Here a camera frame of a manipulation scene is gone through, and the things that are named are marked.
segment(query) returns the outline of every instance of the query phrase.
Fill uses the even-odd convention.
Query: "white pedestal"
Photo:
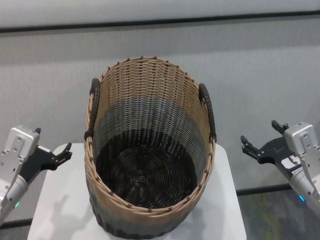
[[[58,147],[60,153],[65,145]],[[119,240],[96,221],[86,185],[84,146],[74,143],[72,158],[48,171],[28,240]],[[245,240],[246,231],[226,151],[216,145],[213,172],[200,201],[173,231],[155,240]]]

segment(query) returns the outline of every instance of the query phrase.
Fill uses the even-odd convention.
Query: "gray carpet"
[[[320,217],[293,190],[239,196],[247,240],[319,240]]]
[[[0,230],[0,240],[27,240],[30,226],[21,226]]]

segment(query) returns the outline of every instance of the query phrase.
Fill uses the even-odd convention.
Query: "woven basket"
[[[150,239],[187,217],[214,165],[204,84],[157,57],[128,58],[92,80],[86,126],[85,176],[100,226]]]

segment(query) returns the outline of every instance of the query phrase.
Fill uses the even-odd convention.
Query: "gray wall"
[[[170,20],[319,10],[319,0],[10,0],[0,28]]]
[[[82,142],[91,79],[127,57],[158,56],[206,84],[218,143],[237,189],[285,183],[242,154],[262,146],[271,120],[320,127],[320,19],[283,18],[0,34],[0,143],[17,124],[40,144]]]

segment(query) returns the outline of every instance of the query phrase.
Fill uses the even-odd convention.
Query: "brown leather handle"
[[[204,99],[206,104],[206,109],[208,110],[208,118],[209,118],[209,125],[210,125],[210,138],[213,138],[215,142],[217,142],[217,133],[216,133],[216,125],[215,125],[215,116],[214,111],[212,109],[212,104],[210,100],[210,96],[207,90],[206,85],[203,83],[199,84],[199,99],[202,102]]]
[[[99,108],[99,101],[100,101],[100,81],[98,78],[92,79],[91,82],[91,89],[90,89],[90,95],[93,94],[93,100],[92,100],[92,108],[90,110],[90,120],[89,120],[89,128],[84,133],[84,140],[87,139],[87,137],[94,137],[95,134],[95,123],[96,118],[98,114],[98,108]]]

